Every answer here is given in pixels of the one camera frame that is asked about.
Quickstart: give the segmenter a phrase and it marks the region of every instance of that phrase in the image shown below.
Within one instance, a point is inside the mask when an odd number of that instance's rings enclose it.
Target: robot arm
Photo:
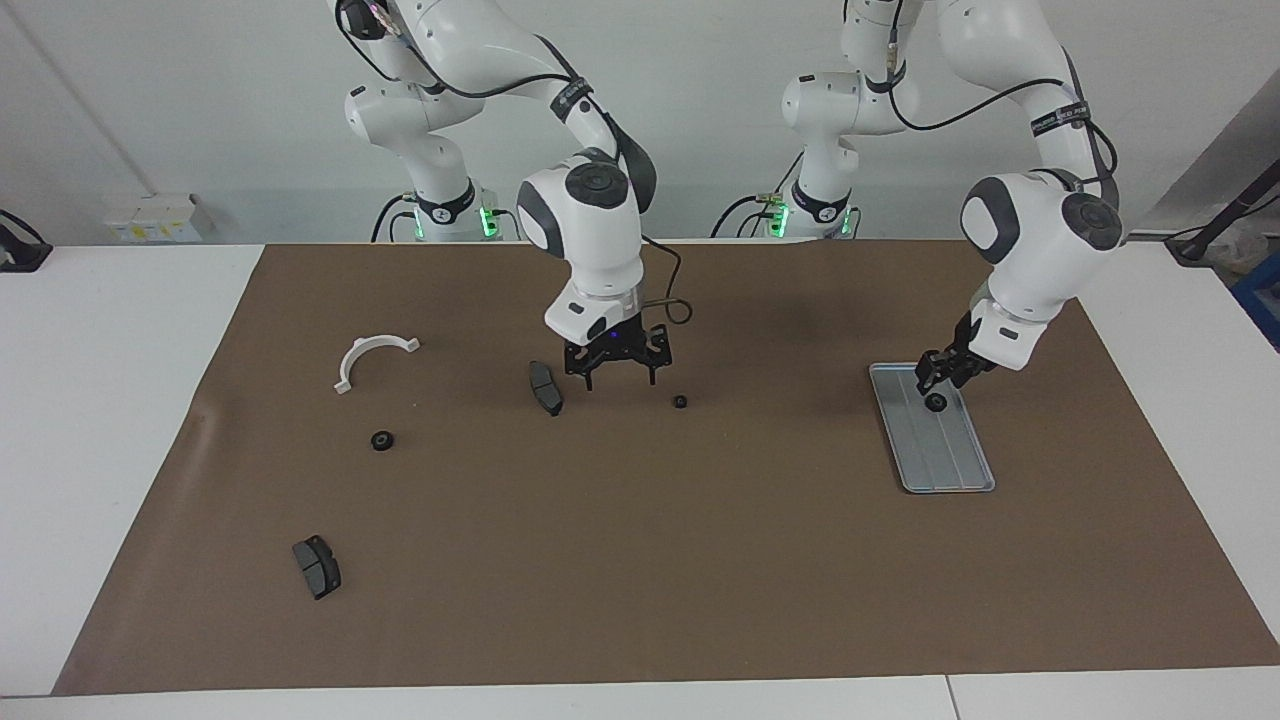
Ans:
[[[422,172],[415,182],[444,186],[442,196],[462,187],[461,154],[443,138],[428,135],[424,141],[422,132],[465,120],[485,99],[502,94],[548,104],[584,150],[524,182],[517,219],[530,242],[572,269],[545,315],[570,348],[567,369],[589,378],[604,361],[636,360],[650,368],[652,379],[655,366],[669,364],[664,338],[655,341],[640,324],[640,214],[653,201],[657,173],[648,154],[595,100],[588,81],[554,45],[520,27],[493,0],[343,3],[351,15],[347,28],[357,37],[369,28],[365,35],[379,41],[380,72],[410,86],[398,96],[399,119],[387,123],[401,128],[387,133],[396,137],[388,145],[417,147]],[[412,95],[435,117],[428,111],[425,122],[415,120]],[[353,96],[348,108],[360,104]],[[353,120],[357,131],[374,124],[369,113],[360,117],[361,123]]]
[[[855,136],[893,135],[906,129],[888,99],[891,72],[899,106],[911,114],[920,94],[906,73],[905,49],[924,0],[906,0],[899,15],[893,56],[886,49],[893,27],[896,0],[850,3],[841,46],[851,73],[814,73],[791,81],[782,99],[782,115],[804,141],[800,177],[783,197],[777,234],[833,237],[846,218],[859,156]]]
[[[805,142],[804,168],[785,199],[783,232],[831,237],[849,204],[859,135],[908,128],[919,91],[905,50],[924,0],[851,3],[842,46],[852,73],[803,76],[783,99],[787,123]],[[942,50],[965,81],[1007,94],[1027,113],[1041,168],[979,182],[961,225],[995,272],[946,351],[918,366],[919,389],[963,387],[978,374],[1023,369],[1062,306],[1119,247],[1120,197],[1103,161],[1088,102],[1066,50],[1038,0],[936,0]],[[1010,92],[1010,88],[1019,88]]]
[[[995,265],[970,313],[942,352],[916,368],[928,393],[950,379],[1021,370],[1062,306],[1076,297],[1124,234],[1114,170],[1098,147],[1075,68],[1038,0],[938,0],[942,49],[961,78],[1014,94],[1032,122],[1042,167],[980,181],[965,200],[961,227]]]
[[[390,78],[389,85],[352,90],[346,101],[347,122],[366,142],[390,150],[404,163],[413,182],[415,215],[422,238],[428,242],[500,240],[500,228],[489,211],[490,193],[477,188],[467,174],[462,150],[436,135],[480,114],[484,100],[445,91],[417,63],[383,5],[339,0],[335,13],[352,42],[365,42],[370,64]],[[358,46],[357,51],[365,53]]]

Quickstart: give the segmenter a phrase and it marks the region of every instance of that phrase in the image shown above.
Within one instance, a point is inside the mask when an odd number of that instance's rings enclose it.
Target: white plastic bracket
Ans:
[[[333,386],[333,389],[338,391],[338,395],[347,395],[351,392],[351,370],[356,366],[356,361],[360,360],[370,350],[378,350],[379,347],[398,347],[404,352],[417,352],[421,343],[417,338],[404,340],[393,334],[383,334],[378,337],[362,337],[351,346],[347,356],[342,359],[342,366],[338,368],[338,384]]]

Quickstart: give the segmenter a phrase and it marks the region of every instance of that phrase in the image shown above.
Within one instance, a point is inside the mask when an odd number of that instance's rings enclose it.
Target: white wall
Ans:
[[[1178,231],[1207,222],[1217,205],[1235,200],[1245,187],[1280,159],[1280,72],[1226,126],[1208,150],[1160,204],[1143,219],[1146,229]],[[1268,193],[1270,199],[1275,192]],[[1280,232],[1280,205],[1260,213],[1254,222]]]
[[[1280,67],[1275,0],[1043,0],[1123,154],[1125,217],[1142,219]],[[58,242],[97,242],[106,190],[138,186],[93,124],[52,88],[61,74],[106,136],[164,192],[198,193],[221,241],[367,237],[407,184],[397,160],[347,131],[343,94],[370,82],[312,0],[0,0],[47,49],[42,68],[0,14],[0,204]],[[657,236],[701,236],[728,201],[772,190],[799,150],[780,117],[791,76],[841,69],[840,3],[503,0],[547,35],[654,155]],[[980,100],[950,76],[925,13],[910,51],[936,119]],[[445,135],[509,204],[520,179],[576,150],[522,99]],[[864,143],[864,234],[952,237],[986,173],[1036,163],[1011,104],[927,136]]]

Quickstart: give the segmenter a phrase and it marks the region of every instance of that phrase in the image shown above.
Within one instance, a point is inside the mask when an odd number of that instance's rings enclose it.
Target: white table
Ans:
[[[0,693],[50,692],[260,252],[60,249],[0,277]],[[1276,633],[1280,356],[1211,272],[1155,245],[1083,300]],[[6,720],[247,715],[1274,720],[1280,669],[0,701]]]

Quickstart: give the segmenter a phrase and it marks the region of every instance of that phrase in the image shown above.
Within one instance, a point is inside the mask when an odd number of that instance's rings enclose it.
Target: brown paper sheet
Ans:
[[[966,392],[1000,489],[913,497],[867,372],[946,342],[972,250],[684,252],[676,365],[562,377],[552,419],[526,365],[559,366],[563,265],[268,249],[56,693],[1280,664],[1076,305]],[[422,350],[335,395],[380,333]],[[321,602],[311,534],[344,579]]]

